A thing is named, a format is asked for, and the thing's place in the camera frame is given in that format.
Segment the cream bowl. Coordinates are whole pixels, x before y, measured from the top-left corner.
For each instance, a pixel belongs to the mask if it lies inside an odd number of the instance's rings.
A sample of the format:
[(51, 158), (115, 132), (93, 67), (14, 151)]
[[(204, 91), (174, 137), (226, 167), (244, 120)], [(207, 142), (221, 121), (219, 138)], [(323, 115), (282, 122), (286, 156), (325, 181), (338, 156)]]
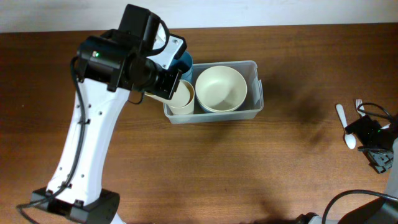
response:
[(243, 105), (247, 94), (230, 92), (226, 95), (197, 95), (199, 105), (208, 113), (225, 113), (237, 110)]
[(197, 95), (219, 94), (230, 92), (248, 94), (248, 86), (244, 77), (235, 69), (223, 65), (207, 68), (199, 74), (195, 91)]

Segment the blue bowl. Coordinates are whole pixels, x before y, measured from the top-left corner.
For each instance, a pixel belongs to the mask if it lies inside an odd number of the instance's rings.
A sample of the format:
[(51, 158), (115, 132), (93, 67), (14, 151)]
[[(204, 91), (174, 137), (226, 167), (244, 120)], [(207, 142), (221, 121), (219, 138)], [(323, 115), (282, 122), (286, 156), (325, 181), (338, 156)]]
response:
[(195, 102), (195, 112), (199, 113), (212, 113), (207, 107), (203, 106), (199, 101)]

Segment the white plastic fork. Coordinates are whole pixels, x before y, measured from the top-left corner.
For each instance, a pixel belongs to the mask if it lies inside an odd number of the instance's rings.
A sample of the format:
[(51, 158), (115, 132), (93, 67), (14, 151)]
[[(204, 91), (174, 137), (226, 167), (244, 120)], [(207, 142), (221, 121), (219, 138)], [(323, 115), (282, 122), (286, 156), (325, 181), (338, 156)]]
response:
[(365, 116), (366, 114), (364, 113), (364, 106), (362, 99), (356, 99), (355, 104), (356, 104), (356, 111), (358, 112), (358, 114), (361, 117)]

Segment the blue cup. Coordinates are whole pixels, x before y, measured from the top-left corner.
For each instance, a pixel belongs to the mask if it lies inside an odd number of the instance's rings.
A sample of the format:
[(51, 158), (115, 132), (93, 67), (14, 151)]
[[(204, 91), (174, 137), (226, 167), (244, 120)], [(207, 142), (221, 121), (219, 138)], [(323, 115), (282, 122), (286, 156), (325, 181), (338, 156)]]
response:
[(188, 81), (189, 83), (192, 82), (193, 58), (187, 51), (185, 51), (178, 60), (174, 59), (172, 61), (172, 65), (175, 65), (178, 69), (182, 71), (182, 80)]

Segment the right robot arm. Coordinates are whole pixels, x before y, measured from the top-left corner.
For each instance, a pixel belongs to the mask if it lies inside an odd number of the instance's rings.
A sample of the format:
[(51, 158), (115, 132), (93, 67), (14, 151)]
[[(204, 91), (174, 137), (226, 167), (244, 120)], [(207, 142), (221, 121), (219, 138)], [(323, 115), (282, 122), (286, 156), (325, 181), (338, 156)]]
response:
[[(362, 143), (359, 151), (368, 154), (376, 163), (376, 169), (390, 167), (389, 179), (383, 193), (371, 190), (347, 190), (328, 203), (322, 216), (316, 213), (301, 214), (294, 221), (304, 224), (322, 223), (397, 223), (397, 116), (392, 118), (387, 128), (368, 115), (359, 118), (345, 128), (346, 133), (354, 134)], [(332, 206), (344, 196), (364, 194), (375, 196), (376, 199), (347, 213), (340, 220), (329, 220), (327, 215)]]

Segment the cream cup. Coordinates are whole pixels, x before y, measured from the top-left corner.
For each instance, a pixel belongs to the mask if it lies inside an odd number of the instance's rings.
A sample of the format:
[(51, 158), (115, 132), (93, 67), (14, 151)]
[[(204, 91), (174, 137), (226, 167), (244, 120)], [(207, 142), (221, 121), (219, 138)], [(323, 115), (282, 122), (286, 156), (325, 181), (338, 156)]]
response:
[(154, 95), (152, 93), (149, 93), (149, 92), (145, 92), (145, 96), (153, 98), (153, 99), (160, 101), (166, 105), (180, 108), (180, 107), (184, 107), (185, 105), (187, 105), (190, 101), (191, 94), (190, 94), (189, 87), (190, 87), (189, 82), (187, 82), (186, 80), (180, 80), (178, 87), (177, 87), (177, 91), (173, 93), (171, 100), (166, 100), (164, 98), (161, 98), (161, 97)]
[(173, 115), (193, 114), (195, 106), (195, 90), (192, 84), (186, 80), (180, 80), (178, 87), (185, 87), (189, 91), (189, 101), (183, 107), (169, 106)]

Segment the white plastic spoon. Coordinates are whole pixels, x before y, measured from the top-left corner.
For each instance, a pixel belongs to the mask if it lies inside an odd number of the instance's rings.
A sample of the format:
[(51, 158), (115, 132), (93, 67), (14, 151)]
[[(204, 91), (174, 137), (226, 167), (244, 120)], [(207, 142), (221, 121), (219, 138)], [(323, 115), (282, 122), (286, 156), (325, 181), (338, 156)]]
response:
[[(348, 123), (346, 120), (344, 108), (341, 104), (336, 104), (335, 108), (336, 108), (338, 117), (340, 119), (341, 125), (345, 129), (347, 127)], [(356, 147), (356, 138), (352, 134), (345, 133), (344, 140), (349, 149), (354, 149)]]

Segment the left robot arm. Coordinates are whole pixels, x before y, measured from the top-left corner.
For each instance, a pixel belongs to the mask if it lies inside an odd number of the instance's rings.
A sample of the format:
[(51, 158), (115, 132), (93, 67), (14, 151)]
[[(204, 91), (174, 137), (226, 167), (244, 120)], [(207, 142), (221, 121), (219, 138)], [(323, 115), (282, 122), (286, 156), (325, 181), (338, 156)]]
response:
[(120, 196), (102, 187), (103, 167), (116, 121), (132, 91), (169, 100), (182, 71), (185, 39), (169, 32), (150, 10), (129, 4), (117, 29), (82, 42), (70, 62), (75, 105), (62, 156), (30, 206), (77, 223), (121, 223)]

